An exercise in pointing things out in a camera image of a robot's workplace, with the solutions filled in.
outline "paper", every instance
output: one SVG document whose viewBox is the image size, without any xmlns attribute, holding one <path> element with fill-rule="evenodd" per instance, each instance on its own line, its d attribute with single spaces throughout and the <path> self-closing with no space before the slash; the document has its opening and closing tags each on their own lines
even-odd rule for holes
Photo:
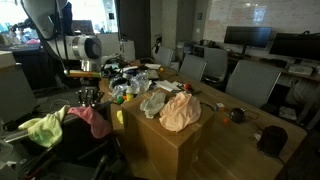
<svg viewBox="0 0 320 180">
<path fill-rule="evenodd" d="M 155 81 L 155 83 L 157 84 L 158 87 L 163 88 L 169 92 L 171 92 L 172 90 L 180 90 L 177 86 L 173 85 L 167 80 Z"/>
<path fill-rule="evenodd" d="M 161 67 L 160 64 L 145 64 L 149 69 L 159 69 Z"/>
<path fill-rule="evenodd" d="M 126 68 L 123 68 L 123 72 L 128 71 L 128 70 L 130 70 L 130 69 L 137 69 L 137 68 L 138 68 L 138 66 L 126 67 Z"/>
</svg>

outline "peach cloth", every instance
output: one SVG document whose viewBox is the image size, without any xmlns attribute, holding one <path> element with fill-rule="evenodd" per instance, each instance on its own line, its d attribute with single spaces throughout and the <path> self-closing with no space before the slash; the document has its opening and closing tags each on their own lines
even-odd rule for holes
<svg viewBox="0 0 320 180">
<path fill-rule="evenodd" d="M 191 94 L 180 92 L 161 109 L 159 120 L 164 128 L 179 132 L 188 124 L 198 121 L 200 115 L 199 100 Z"/>
<path fill-rule="evenodd" d="M 91 125 L 91 133 L 94 138 L 100 139 L 111 132 L 111 126 L 108 121 L 92 107 L 73 107 L 68 114 L 78 115 L 81 119 Z"/>
</svg>

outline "red object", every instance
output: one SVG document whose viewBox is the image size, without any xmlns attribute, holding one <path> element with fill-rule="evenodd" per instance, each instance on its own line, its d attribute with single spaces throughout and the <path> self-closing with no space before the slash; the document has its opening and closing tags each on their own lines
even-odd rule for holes
<svg viewBox="0 0 320 180">
<path fill-rule="evenodd" d="M 185 84 L 183 85 L 183 87 L 184 87 L 184 89 L 186 89 L 186 90 L 190 90 L 190 89 L 191 89 L 191 84 L 185 83 Z"/>
<path fill-rule="evenodd" d="M 75 114 L 91 125 L 91 133 L 94 138 L 100 139 L 111 132 L 111 126 L 108 121 L 91 107 L 73 107 L 68 114 Z"/>
<path fill-rule="evenodd" d="M 223 119 L 223 122 L 224 122 L 224 123 L 228 123 L 228 122 L 229 122 L 229 119 L 228 119 L 228 118 L 224 118 L 224 119 Z"/>
<path fill-rule="evenodd" d="M 31 39 L 31 40 L 27 41 L 26 44 L 40 44 L 40 40 Z"/>
</svg>

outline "cardboard box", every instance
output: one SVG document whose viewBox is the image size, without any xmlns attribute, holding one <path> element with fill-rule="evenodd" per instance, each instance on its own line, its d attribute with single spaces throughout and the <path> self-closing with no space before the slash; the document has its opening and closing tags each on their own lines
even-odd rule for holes
<svg viewBox="0 0 320 180">
<path fill-rule="evenodd" d="M 15 65 L 16 60 L 14 59 L 12 52 L 0 51 L 0 69 Z"/>
<path fill-rule="evenodd" d="M 122 105 L 125 137 L 121 144 L 125 151 L 138 152 L 150 160 L 162 179 L 179 179 L 210 139 L 208 134 L 213 126 L 214 112 L 202 106 L 201 117 L 196 123 L 178 133 L 166 130 L 159 122 L 159 114 L 154 119 L 147 119 L 140 110 L 141 102 L 158 90 L 166 93 L 166 102 L 174 96 L 166 90 L 156 89 Z"/>
</svg>

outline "plastic bag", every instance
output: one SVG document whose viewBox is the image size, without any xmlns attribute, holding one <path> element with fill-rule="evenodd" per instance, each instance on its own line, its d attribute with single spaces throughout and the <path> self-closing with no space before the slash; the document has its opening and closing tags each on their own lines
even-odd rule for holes
<svg viewBox="0 0 320 180">
<path fill-rule="evenodd" d="M 111 84 L 120 78 L 121 77 L 116 77 L 111 79 L 109 88 L 112 89 Z M 152 82 L 149 81 L 148 75 L 146 75 L 145 72 L 139 73 L 135 77 L 130 78 L 130 84 L 133 90 L 133 94 L 136 94 L 136 95 L 140 95 L 147 92 L 151 83 Z M 115 86 L 112 89 L 112 97 L 117 98 L 118 96 L 123 96 L 125 94 L 124 92 L 126 91 L 126 89 L 127 89 L 126 83 Z"/>
<path fill-rule="evenodd" d="M 151 97 L 143 100 L 140 104 L 140 109 L 145 111 L 146 117 L 153 119 L 164 106 L 166 94 L 160 91 L 154 92 Z"/>
<path fill-rule="evenodd" d="M 164 128 L 179 132 L 188 124 L 198 121 L 200 115 L 199 100 L 191 94 L 180 92 L 162 108 L 159 120 Z"/>
</svg>

